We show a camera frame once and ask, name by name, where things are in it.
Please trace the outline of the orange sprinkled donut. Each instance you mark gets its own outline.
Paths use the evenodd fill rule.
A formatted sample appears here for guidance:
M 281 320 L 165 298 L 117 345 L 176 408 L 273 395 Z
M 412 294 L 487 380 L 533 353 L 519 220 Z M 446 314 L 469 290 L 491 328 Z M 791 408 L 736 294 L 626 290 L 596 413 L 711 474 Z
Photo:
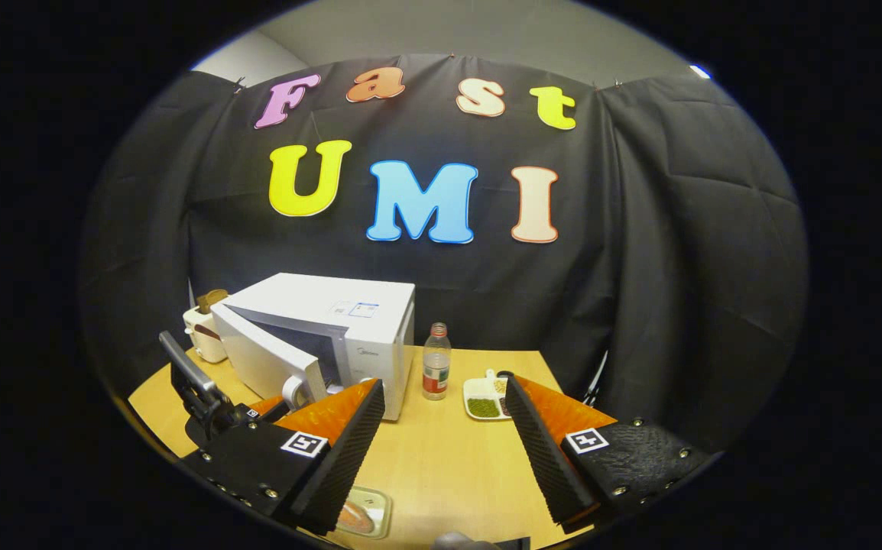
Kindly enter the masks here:
M 356 535 L 371 535 L 377 529 L 377 525 L 365 508 L 347 500 L 340 510 L 336 529 L 347 530 Z

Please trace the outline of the white toaster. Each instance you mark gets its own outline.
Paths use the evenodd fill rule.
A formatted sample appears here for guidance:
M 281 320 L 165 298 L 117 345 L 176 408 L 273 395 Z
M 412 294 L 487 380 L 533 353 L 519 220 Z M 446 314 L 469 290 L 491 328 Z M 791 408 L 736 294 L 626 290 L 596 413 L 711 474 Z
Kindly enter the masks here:
M 183 324 L 185 324 L 185 333 L 193 342 L 196 354 L 204 361 L 217 364 L 228 357 L 216 327 L 216 320 L 210 310 L 203 312 L 199 306 L 188 309 L 183 314 Z

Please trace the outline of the white microwave oven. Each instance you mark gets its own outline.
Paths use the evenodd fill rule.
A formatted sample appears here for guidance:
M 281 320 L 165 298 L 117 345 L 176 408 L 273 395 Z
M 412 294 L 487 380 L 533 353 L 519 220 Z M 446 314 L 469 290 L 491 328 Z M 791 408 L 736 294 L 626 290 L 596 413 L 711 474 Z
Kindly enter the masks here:
M 371 378 L 400 418 L 413 360 L 414 285 L 279 273 L 214 303 L 238 379 L 293 409 Z

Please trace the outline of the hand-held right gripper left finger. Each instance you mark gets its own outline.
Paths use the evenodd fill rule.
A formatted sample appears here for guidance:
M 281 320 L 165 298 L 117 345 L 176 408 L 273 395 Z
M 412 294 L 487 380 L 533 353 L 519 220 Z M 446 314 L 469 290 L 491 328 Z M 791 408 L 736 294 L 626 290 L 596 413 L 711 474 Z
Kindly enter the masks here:
M 245 421 L 211 435 L 180 466 L 270 521 L 326 535 L 336 529 L 384 411 L 378 378 L 276 422 L 245 408 Z

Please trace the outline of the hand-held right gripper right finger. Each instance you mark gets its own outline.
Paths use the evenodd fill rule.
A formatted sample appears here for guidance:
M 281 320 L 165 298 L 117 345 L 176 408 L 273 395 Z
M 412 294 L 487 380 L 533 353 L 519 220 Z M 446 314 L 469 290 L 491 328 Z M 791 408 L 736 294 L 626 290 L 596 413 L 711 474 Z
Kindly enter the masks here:
M 640 514 L 712 465 L 712 454 L 654 422 L 622 422 L 517 374 L 505 404 L 550 518 L 564 532 Z

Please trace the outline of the clear plastic bottle red label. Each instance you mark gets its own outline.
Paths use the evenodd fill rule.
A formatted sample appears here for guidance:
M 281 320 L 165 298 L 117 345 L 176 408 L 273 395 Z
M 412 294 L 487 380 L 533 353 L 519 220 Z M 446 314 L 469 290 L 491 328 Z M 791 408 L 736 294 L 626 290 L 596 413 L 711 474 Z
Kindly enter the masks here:
M 448 390 L 452 345 L 448 328 L 443 322 L 435 322 L 423 345 L 423 376 L 421 393 L 427 400 L 443 400 Z

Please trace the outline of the white food tray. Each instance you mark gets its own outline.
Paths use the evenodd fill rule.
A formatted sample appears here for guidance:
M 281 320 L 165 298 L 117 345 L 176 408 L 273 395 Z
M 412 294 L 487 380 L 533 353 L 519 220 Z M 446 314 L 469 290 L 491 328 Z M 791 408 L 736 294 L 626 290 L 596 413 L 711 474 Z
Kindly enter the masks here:
M 354 487 L 349 491 L 349 494 L 346 497 L 346 501 L 347 500 L 357 503 L 365 508 L 365 511 L 368 512 L 368 515 L 371 516 L 375 525 L 377 525 L 377 529 L 371 535 L 357 536 L 365 537 L 365 539 L 384 539 L 384 537 L 388 535 L 392 514 L 392 500 L 388 495 L 378 490 Z M 337 533 L 337 535 L 340 535 L 340 533 L 356 535 L 356 533 L 347 532 L 347 530 L 337 530 L 336 528 L 334 529 L 334 532 Z

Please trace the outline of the white divided plate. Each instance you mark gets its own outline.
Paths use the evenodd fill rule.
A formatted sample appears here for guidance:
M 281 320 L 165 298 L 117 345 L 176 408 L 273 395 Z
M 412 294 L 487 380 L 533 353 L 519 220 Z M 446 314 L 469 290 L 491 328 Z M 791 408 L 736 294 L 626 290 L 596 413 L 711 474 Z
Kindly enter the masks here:
M 496 373 L 493 370 L 489 369 L 486 371 L 485 376 L 483 376 L 482 378 L 467 379 L 462 384 L 462 401 L 463 401 L 463 407 L 465 407 L 466 414 L 469 415 L 469 412 L 466 409 L 465 401 L 468 400 L 469 398 L 491 398 L 491 400 L 498 401 L 499 397 L 502 397 L 501 394 L 494 393 L 492 381 L 493 381 L 493 379 L 496 379 L 496 378 L 497 378 Z M 477 419 L 477 418 L 473 418 L 470 415 L 469 415 L 469 417 L 472 418 L 472 420 L 483 421 L 483 422 L 511 420 L 511 417 L 507 418 L 504 416 L 500 416 L 499 418 L 494 418 L 494 419 Z

